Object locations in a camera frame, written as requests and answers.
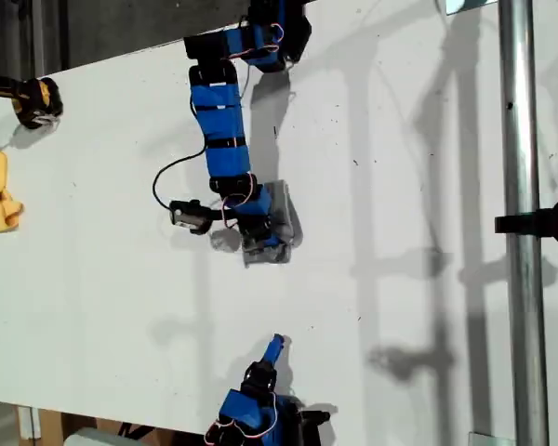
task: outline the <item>silver pipe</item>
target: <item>silver pipe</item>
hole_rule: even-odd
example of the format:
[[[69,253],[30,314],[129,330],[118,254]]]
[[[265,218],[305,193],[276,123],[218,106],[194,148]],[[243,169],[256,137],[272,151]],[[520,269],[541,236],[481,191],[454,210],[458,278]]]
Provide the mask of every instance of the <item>silver pipe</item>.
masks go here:
[[[499,0],[506,215],[539,209],[532,0]],[[548,390],[537,237],[507,236],[517,446],[548,446]]]

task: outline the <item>white surface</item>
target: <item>white surface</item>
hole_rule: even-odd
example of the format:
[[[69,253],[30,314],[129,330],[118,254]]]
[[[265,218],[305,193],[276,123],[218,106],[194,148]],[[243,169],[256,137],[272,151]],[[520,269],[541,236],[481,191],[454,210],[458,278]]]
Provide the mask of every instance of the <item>white surface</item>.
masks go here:
[[[536,6],[550,205],[558,2]],[[276,332],[292,339],[278,390],[337,406],[336,444],[467,444],[488,418],[489,433],[513,438],[505,241],[494,234],[497,9],[443,18],[431,1],[322,0],[308,10],[314,31],[291,93],[251,112],[252,70],[244,98],[262,180],[278,127],[279,177],[304,230],[289,265],[245,269],[172,227],[151,196],[157,170],[202,145],[182,43],[55,76],[58,131],[31,145],[19,132],[6,148],[26,212],[0,235],[0,400],[203,432]],[[16,124],[0,100],[0,146]],[[204,159],[160,183],[164,199],[212,200],[207,189]],[[558,246],[544,253],[558,445]]]
[[[41,439],[39,411],[35,408],[18,407],[19,432],[22,439]]]

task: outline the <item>red and white wire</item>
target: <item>red and white wire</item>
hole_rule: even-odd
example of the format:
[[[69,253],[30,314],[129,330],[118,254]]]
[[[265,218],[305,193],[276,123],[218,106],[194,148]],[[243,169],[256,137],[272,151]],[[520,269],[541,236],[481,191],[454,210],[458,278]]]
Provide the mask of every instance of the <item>red and white wire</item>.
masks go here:
[[[206,436],[208,435],[208,433],[211,431],[211,429],[213,428],[213,426],[217,426],[217,427],[229,427],[233,425],[233,420],[228,423],[227,425],[223,425],[219,420],[215,420],[213,422],[213,424],[211,425],[211,427],[206,431],[205,435],[203,436],[203,439],[205,440],[205,445],[206,446],[216,446],[215,443],[211,443],[209,440],[206,439]]]
[[[279,23],[271,23],[271,26],[273,28],[279,28],[279,31],[281,31],[281,36],[277,38],[277,44],[281,43],[283,38],[286,36],[286,32],[284,31],[283,26],[281,26]],[[276,53],[277,51],[279,51],[279,45],[277,45],[277,44],[265,45],[261,49],[267,49],[271,53]],[[246,54],[251,53],[255,49],[256,48],[250,48],[250,49],[247,49],[246,51],[242,51],[240,53],[231,54],[230,56],[228,56],[227,59],[241,58],[242,56],[245,56]]]
[[[267,435],[269,432],[271,432],[273,429],[275,429],[275,426],[277,425],[277,395],[275,395],[275,392],[272,392],[272,407],[273,407],[274,412],[275,412],[275,417],[272,420],[271,427],[269,427],[264,432],[261,432],[257,435],[246,435],[244,433],[244,431],[238,425],[235,425],[235,428],[238,429],[242,433],[244,438],[246,438],[246,439],[261,439],[262,437]]]
[[[238,429],[240,431],[240,433],[244,436],[245,439],[261,439],[262,437],[264,437],[265,435],[267,435],[269,432],[271,432],[273,429],[275,429],[275,426],[277,426],[277,418],[278,418],[278,414],[277,414],[277,395],[272,392],[272,409],[274,411],[274,418],[272,420],[272,424],[271,426],[266,429],[264,432],[260,432],[259,434],[256,435],[247,435],[241,427],[239,427],[234,420],[232,420],[230,423],[228,423],[227,425],[222,425],[221,422],[219,420],[215,420],[215,422],[211,425],[211,427],[208,429],[208,431],[205,433],[205,435],[203,436],[205,439],[205,445],[206,446],[216,446],[215,443],[211,443],[209,440],[206,439],[206,436],[208,435],[208,433],[211,431],[211,429],[213,428],[213,426],[216,427],[230,427],[230,426],[235,426],[236,429]]]

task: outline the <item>blue part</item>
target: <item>blue part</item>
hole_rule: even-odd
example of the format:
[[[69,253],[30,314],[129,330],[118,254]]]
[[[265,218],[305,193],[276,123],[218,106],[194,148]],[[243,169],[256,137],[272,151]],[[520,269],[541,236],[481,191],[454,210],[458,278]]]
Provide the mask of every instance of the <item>blue part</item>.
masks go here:
[[[281,355],[281,350],[283,350],[285,343],[286,341],[280,334],[275,334],[275,336],[272,337],[272,341],[269,343],[267,350],[264,352],[262,360],[270,362],[274,367],[275,363],[279,359],[279,355]]]
[[[264,241],[265,246],[277,246],[278,244],[281,244],[281,240],[274,234]]]
[[[196,119],[207,140],[242,138],[244,121],[237,84],[192,86]],[[235,177],[250,171],[246,145],[227,148],[206,148],[206,165],[212,177]]]
[[[250,200],[247,203],[240,204],[233,208],[238,214],[246,214],[249,216],[266,216],[271,210],[271,194],[264,186],[260,190],[257,200]]]
[[[205,154],[208,174],[212,177],[235,177],[250,171],[247,146],[206,149]]]
[[[242,44],[242,31],[239,28],[234,28],[225,32],[225,39],[230,54],[238,54],[244,51],[244,44]]]
[[[264,47],[264,39],[262,37],[262,28],[260,25],[252,25],[252,33],[254,34],[254,45],[256,49]]]
[[[225,397],[219,415],[244,423],[252,429],[259,429],[262,425],[263,413],[257,401],[233,389]]]
[[[237,84],[195,85],[192,87],[193,104],[214,106],[240,106],[240,91]]]
[[[242,110],[239,107],[198,111],[196,119],[207,139],[227,139],[244,136]]]

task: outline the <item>blue tape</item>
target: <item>blue tape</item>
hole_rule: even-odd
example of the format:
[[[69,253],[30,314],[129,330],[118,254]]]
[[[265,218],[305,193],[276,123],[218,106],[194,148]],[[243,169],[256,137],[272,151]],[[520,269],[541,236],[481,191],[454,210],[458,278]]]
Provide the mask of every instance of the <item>blue tape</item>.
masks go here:
[[[250,200],[248,203],[240,204],[234,207],[235,212],[238,214],[245,214],[249,216],[266,216],[271,210],[271,194],[264,186],[260,190],[257,200]]]
[[[237,84],[228,85],[196,85],[192,88],[193,104],[201,107],[219,105],[240,105],[240,90]]]
[[[242,110],[239,107],[197,111],[196,119],[207,139],[227,139],[244,136]]]
[[[205,155],[211,177],[237,177],[250,171],[247,146],[206,149]]]
[[[244,44],[242,43],[242,30],[239,28],[226,31],[225,38],[227,40],[227,46],[230,49],[230,54],[238,54],[245,51]]]

